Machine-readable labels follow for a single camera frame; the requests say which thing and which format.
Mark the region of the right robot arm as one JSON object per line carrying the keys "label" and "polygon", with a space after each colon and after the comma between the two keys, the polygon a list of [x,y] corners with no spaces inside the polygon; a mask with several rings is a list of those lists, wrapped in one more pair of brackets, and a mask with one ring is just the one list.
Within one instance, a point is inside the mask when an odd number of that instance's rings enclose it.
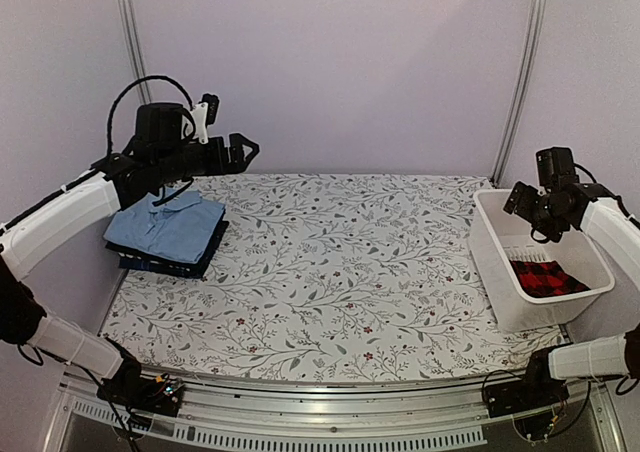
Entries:
{"label": "right robot arm", "polygon": [[[639,285],[639,220],[592,174],[583,183],[568,147],[554,146],[536,152],[539,186],[517,182],[503,207],[508,214],[531,226],[539,243],[558,244],[573,229],[584,237],[600,259],[606,257]],[[615,380],[615,394],[625,396],[639,387],[639,329],[534,352],[517,399],[537,408],[569,379]]]}

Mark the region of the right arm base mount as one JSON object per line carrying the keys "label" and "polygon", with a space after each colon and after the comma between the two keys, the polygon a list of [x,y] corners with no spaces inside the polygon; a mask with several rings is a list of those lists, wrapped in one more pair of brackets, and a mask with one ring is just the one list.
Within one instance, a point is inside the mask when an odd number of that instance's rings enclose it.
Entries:
{"label": "right arm base mount", "polygon": [[499,369],[483,379],[481,398],[489,417],[498,418],[561,404],[569,399],[569,392],[562,381],[531,383],[511,371]]}

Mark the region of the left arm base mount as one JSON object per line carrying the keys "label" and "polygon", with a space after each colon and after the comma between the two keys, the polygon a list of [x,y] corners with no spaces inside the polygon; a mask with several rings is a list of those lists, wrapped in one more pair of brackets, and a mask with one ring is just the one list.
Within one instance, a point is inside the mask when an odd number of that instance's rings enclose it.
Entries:
{"label": "left arm base mount", "polygon": [[149,412],[177,417],[184,395],[184,382],[164,373],[143,377],[141,372],[129,369],[117,372],[111,379],[103,379],[97,397],[127,410]]}

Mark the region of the red black plaid shirt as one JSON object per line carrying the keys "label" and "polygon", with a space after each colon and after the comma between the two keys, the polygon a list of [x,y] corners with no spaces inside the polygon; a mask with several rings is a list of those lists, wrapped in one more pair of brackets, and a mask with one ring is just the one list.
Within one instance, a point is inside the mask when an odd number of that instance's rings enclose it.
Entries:
{"label": "red black plaid shirt", "polygon": [[557,261],[512,260],[510,265],[522,290],[534,298],[551,298],[589,291],[590,288],[567,274]]}

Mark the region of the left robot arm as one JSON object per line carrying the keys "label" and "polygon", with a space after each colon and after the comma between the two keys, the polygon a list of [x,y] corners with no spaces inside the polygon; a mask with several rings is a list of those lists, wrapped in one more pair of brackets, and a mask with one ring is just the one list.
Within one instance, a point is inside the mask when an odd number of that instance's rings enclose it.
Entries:
{"label": "left robot arm", "polygon": [[211,138],[218,100],[138,108],[134,135],[88,171],[1,228],[1,339],[30,345],[90,371],[128,406],[148,398],[141,365],[123,347],[46,310],[24,280],[51,252],[87,227],[125,210],[169,183],[243,173],[259,154],[240,133]]}

